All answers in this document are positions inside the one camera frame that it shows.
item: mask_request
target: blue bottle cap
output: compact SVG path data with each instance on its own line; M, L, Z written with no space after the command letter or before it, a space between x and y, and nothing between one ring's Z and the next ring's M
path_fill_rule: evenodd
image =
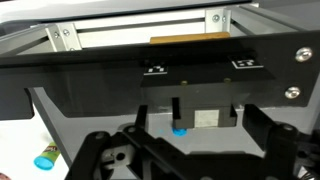
M172 128L172 132L174 135L176 136L185 136L187 134L187 130L186 129L175 129L175 128Z
M51 170L54 166L54 163L49 158L43 156L38 156L33 162L39 169L45 171Z

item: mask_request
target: black mechanism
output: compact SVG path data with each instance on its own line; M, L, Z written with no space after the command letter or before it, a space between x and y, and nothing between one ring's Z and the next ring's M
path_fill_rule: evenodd
M144 180L292 180L298 179L295 165L319 178L319 130L306 135L289 124L276 124L255 105L246 105L244 113L243 126L265 151L263 158L245 153L185 155L144 130L147 107L140 106L134 126L112 137L107 132L89 134L66 180L109 179L117 166L127 166Z
M44 87L66 117L136 114L140 104L151 113L171 112L172 98L195 110L231 104L303 107L319 74L320 54L306 62L295 56L302 47L319 49L319 35L297 32L1 57L0 119L33 117L28 93L33 87ZM288 99L284 94L292 86L301 95Z

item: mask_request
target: metal bracket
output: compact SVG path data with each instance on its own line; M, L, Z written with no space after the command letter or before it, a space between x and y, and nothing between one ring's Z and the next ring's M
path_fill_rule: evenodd
M51 42L52 48L54 52L65 51L66 47L61 38L61 33L59 33L59 28L57 25L47 26L46 32L48 34L48 38Z
M82 50L78 33L73 23L58 24L58 27L67 51Z

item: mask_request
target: metal frame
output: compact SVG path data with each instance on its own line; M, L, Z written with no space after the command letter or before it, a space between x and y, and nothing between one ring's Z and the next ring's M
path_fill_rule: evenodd
M38 25L1 37L0 54L8 56L148 43L154 36L178 34L227 31L231 37L236 37L314 29L257 6L253 3Z

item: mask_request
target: blue cap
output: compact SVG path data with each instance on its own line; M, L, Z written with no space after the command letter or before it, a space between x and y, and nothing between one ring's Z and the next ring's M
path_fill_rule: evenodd
M185 136L187 134L187 130L186 129L175 129L175 128L172 128L172 132L174 135L176 136Z
M51 170L54 166L54 163L49 158L43 156L38 156L33 162L39 169L45 171Z

